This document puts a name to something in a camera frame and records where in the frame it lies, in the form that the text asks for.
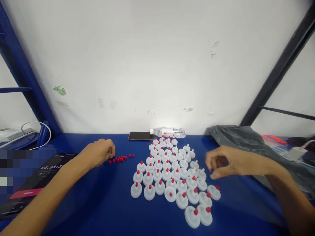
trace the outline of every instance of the smartphone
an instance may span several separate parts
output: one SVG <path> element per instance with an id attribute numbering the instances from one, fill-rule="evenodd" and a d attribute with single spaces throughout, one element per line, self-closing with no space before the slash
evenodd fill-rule
<path id="1" fill-rule="evenodd" d="M 45 162 L 10 199 L 0 205 L 0 219 L 17 216 L 44 189 L 60 168 L 76 153 L 57 154 Z"/>
<path id="2" fill-rule="evenodd" d="M 154 140 L 155 135 L 150 132 L 130 132 L 129 140 Z"/>

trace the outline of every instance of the plastic water bottle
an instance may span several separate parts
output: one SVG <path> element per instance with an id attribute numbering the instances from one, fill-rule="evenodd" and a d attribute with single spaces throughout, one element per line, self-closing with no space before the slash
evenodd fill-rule
<path id="1" fill-rule="evenodd" d="M 170 136 L 171 138 L 185 138 L 186 131 L 182 128 L 172 128 L 172 127 L 158 127 L 155 129 L 150 129 L 150 134 L 155 134 L 158 137 L 164 135 L 165 138 Z"/>

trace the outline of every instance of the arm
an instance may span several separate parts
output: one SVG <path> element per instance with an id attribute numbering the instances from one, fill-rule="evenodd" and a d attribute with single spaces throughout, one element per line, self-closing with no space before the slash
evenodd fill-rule
<path id="1" fill-rule="evenodd" d="M 115 145 L 108 139 L 89 144 L 65 164 L 41 193 L 0 233 L 4 235 L 41 235 L 53 213 L 71 187 L 89 170 L 115 155 Z"/>
<path id="2" fill-rule="evenodd" d="M 255 153 L 221 146 L 206 154 L 212 179 L 228 175 L 265 175 L 275 192 L 292 235 L 315 233 L 315 209 L 277 162 Z"/>

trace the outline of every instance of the blue table surface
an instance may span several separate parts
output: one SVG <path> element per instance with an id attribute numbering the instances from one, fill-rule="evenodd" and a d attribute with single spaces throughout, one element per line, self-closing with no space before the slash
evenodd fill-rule
<path id="1" fill-rule="evenodd" d="M 79 153 L 100 138 L 112 139 L 116 157 L 135 154 L 123 163 L 105 162 L 89 171 L 66 195 L 43 235 L 283 235 L 289 234 L 278 201 L 273 193 L 250 176 L 229 176 L 211 180 L 205 153 L 218 147 L 209 137 L 188 135 L 178 139 L 178 148 L 189 143 L 200 168 L 206 169 L 207 184 L 219 185 L 221 199 L 213 200 L 210 226 L 192 229 L 184 211 L 164 195 L 145 200 L 130 195 L 137 164 L 149 156 L 150 141 L 129 141 L 128 135 L 62 134 L 40 148 L 47 159 L 56 153 Z M 0 230 L 12 219 L 1 220 Z"/>

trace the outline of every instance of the bottle label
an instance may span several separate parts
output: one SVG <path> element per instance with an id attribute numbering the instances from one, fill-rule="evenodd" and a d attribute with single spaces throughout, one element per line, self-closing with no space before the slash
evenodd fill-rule
<path id="1" fill-rule="evenodd" d="M 162 127 L 162 135 L 164 135 L 164 138 L 168 138 L 170 136 L 171 138 L 174 137 L 174 129 L 172 127 Z"/>

